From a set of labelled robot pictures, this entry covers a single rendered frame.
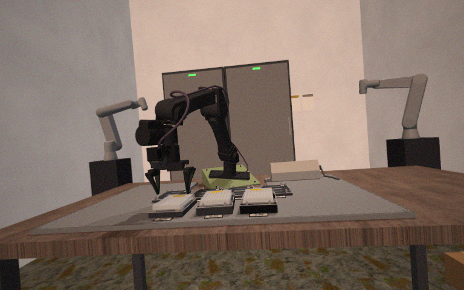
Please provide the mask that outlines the white control panel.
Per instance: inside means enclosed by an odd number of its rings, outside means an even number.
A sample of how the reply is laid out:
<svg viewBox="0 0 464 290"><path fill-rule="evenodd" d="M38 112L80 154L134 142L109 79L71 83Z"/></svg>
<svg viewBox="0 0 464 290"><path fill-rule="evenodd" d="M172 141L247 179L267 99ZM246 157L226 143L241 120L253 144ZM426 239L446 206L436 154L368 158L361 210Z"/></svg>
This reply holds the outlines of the white control panel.
<svg viewBox="0 0 464 290"><path fill-rule="evenodd" d="M289 161L280 163L270 163L271 181L289 181L299 179L318 179L321 178L320 170L323 176L323 169L319 166L318 160L307 161ZM272 171L272 173L271 173Z"/></svg>

